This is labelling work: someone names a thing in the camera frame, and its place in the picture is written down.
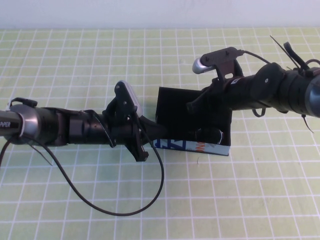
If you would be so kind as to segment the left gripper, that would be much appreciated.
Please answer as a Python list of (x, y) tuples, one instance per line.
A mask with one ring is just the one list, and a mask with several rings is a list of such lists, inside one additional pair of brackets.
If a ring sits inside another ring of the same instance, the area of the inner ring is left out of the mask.
[[(116, 110), (111, 119), (111, 135), (115, 143), (124, 145), (136, 162), (144, 162), (149, 156), (144, 150), (143, 141), (152, 142), (165, 137), (168, 133), (165, 126), (148, 118), (138, 118), (136, 113), (125, 115), (122, 111)], [(140, 124), (144, 129), (143, 137)]]

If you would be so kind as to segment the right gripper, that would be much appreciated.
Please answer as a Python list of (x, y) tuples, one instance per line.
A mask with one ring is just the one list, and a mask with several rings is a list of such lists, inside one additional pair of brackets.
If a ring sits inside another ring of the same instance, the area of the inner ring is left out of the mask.
[(214, 78), (211, 84), (200, 91), (200, 95), (186, 104), (188, 113), (210, 113), (212, 106), (226, 105), (227, 88), (231, 80)]

